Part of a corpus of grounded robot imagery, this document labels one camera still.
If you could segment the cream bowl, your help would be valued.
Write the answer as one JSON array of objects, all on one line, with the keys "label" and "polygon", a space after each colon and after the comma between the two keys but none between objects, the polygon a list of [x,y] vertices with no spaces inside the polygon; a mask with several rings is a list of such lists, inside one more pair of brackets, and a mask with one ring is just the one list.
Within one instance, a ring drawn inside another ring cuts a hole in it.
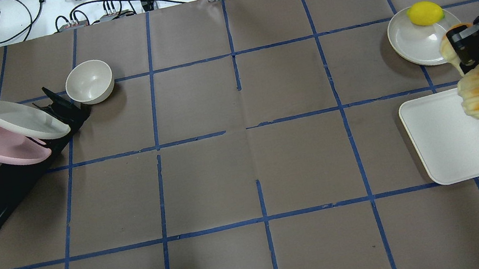
[{"label": "cream bowl", "polygon": [[66,79],[66,95],[86,105],[101,103],[109,98],[115,79],[111,67],[102,60],[89,60],[77,65]]}]

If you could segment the black plate rack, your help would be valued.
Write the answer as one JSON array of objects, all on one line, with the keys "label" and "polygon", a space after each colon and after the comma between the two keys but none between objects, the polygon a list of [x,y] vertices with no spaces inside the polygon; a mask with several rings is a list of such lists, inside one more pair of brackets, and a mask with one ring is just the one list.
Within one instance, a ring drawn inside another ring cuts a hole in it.
[{"label": "black plate rack", "polygon": [[69,130],[60,139],[24,136],[27,142],[44,149],[48,154],[44,154],[43,160],[34,164],[2,163],[0,165],[0,230],[34,185],[48,172],[51,164],[70,143],[91,113],[90,106],[78,105],[46,87],[42,87],[42,91],[51,103],[43,107],[37,105],[34,109],[62,123]]}]

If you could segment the white shallow dish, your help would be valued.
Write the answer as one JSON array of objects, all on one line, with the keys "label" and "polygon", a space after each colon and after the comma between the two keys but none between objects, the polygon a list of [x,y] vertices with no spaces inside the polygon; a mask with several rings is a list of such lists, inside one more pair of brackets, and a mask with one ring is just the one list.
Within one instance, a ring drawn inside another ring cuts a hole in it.
[{"label": "white shallow dish", "polygon": [[414,25],[407,16],[405,8],[394,14],[387,28],[387,38],[391,47],[403,59],[424,66],[446,64],[447,60],[441,55],[439,47],[445,34],[451,27],[461,21],[452,13],[445,10],[445,15],[436,25]]}]

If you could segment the pink plate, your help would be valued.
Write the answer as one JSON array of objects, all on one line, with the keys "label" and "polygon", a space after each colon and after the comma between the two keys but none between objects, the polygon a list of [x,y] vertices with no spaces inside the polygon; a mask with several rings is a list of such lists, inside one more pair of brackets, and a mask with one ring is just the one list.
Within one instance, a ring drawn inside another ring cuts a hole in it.
[{"label": "pink plate", "polygon": [[34,165],[50,157],[50,148],[33,139],[0,127],[0,163],[8,165]]}]

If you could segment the white rectangular tray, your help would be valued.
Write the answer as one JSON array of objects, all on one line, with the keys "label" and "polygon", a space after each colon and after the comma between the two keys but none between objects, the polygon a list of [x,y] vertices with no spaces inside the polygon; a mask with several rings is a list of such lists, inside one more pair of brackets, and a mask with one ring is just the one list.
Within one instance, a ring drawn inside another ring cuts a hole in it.
[{"label": "white rectangular tray", "polygon": [[407,101],[398,116],[435,183],[451,185],[479,176],[479,120],[463,112],[456,89]]}]

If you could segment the white plate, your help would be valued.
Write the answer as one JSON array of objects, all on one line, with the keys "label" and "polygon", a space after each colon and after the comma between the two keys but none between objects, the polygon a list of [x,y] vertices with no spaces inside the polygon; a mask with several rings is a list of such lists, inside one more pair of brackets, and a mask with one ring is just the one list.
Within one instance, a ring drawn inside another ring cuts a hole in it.
[{"label": "white plate", "polygon": [[38,140],[60,139],[71,131],[71,126],[51,114],[10,101],[0,101],[0,127]]}]

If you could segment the yellow lemon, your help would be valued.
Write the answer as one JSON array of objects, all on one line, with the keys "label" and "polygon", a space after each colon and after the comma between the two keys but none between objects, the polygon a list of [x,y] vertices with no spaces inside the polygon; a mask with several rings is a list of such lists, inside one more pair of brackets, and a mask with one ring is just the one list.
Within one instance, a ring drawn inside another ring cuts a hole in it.
[{"label": "yellow lemon", "polygon": [[411,5],[406,15],[413,25],[432,26],[445,17],[443,8],[432,1],[420,1]]}]

